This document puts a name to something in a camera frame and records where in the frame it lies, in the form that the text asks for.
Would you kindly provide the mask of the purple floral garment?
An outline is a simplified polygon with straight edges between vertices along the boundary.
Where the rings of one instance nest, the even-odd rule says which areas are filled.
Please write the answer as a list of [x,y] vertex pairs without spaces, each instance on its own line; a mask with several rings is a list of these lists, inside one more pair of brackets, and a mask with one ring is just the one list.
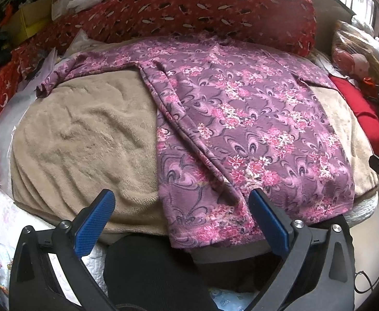
[[262,240],[247,206],[255,189],[308,225],[352,209],[350,162],[313,93],[334,85],[308,60],[204,34],[147,37],[77,53],[38,95],[132,67],[157,106],[159,198],[175,248]]

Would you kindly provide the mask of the red cloth at right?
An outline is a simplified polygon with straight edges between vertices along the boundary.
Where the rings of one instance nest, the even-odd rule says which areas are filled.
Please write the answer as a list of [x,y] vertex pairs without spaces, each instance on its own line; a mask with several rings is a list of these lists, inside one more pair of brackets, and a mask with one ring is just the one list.
[[353,111],[374,153],[379,155],[379,110],[377,106],[366,100],[361,91],[355,88],[347,79],[333,75],[330,75],[329,78]]

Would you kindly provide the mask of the white quilted bedsheet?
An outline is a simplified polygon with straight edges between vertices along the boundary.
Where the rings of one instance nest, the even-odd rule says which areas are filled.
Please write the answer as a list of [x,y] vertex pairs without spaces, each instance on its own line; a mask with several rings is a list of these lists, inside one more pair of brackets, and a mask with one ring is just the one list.
[[[27,225],[31,225],[36,231],[48,230],[53,227],[42,219],[17,207],[13,200],[0,190],[0,243],[16,249],[21,231]],[[107,295],[107,287],[103,278],[105,255],[106,248],[96,245],[88,256],[82,257],[82,261],[98,286]],[[80,305],[64,276],[57,256],[51,254],[49,258],[65,297],[71,302]]]

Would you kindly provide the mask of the black trouser leg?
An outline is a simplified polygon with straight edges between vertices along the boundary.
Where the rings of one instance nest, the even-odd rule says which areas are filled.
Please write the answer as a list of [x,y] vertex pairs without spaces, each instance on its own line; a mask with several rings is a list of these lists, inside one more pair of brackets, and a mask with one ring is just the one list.
[[164,236],[132,234],[107,249],[104,281],[116,310],[217,310],[191,255]]

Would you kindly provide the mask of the doll in plastic wrap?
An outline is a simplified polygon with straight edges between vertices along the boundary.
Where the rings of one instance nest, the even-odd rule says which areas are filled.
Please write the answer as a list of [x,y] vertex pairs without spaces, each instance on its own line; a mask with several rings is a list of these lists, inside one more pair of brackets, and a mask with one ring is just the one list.
[[379,102],[379,41],[344,21],[337,21],[332,41],[332,61],[351,79],[362,95]]

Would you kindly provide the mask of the clear plastic sheet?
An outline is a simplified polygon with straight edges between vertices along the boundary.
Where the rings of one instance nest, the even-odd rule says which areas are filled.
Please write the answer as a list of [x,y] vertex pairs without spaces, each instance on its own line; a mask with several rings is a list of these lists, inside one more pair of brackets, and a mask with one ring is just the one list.
[[10,154],[15,131],[29,109],[37,99],[37,88],[57,69],[63,62],[74,57],[77,53],[88,51],[100,42],[88,38],[86,32],[80,30],[69,45],[64,55],[59,56],[57,50],[52,49],[40,64],[40,68],[34,77],[22,81],[16,94],[7,103],[0,114],[0,189],[7,194],[12,192],[12,180],[10,174]]

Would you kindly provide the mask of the red star-print fabric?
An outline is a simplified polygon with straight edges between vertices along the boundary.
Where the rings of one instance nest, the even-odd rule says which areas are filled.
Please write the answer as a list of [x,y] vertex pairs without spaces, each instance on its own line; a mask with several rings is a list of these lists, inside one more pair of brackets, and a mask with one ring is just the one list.
[[11,51],[11,60],[0,68],[0,113],[17,92],[22,81],[29,81],[53,47],[24,44]]

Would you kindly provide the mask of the red patterned pillow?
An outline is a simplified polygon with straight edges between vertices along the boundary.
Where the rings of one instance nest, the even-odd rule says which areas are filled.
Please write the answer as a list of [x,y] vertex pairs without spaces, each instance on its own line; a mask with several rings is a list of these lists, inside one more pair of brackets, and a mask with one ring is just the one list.
[[18,53],[63,53],[83,30],[105,43],[207,32],[307,56],[316,27],[312,0],[106,0],[44,26]]

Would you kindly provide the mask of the yellow cardboard box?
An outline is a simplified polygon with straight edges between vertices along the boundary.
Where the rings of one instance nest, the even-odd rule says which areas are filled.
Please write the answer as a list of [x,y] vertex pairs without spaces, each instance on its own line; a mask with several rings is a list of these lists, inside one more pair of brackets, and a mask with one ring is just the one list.
[[6,26],[14,44],[18,45],[37,34],[51,19],[52,0],[37,0],[16,12]]

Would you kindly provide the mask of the white plastic bag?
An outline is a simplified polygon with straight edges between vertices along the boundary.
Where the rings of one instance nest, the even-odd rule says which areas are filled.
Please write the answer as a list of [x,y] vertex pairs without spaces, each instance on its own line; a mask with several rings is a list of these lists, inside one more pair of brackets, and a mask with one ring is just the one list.
[[68,13],[79,13],[89,9],[103,0],[52,0],[51,18],[57,20]]

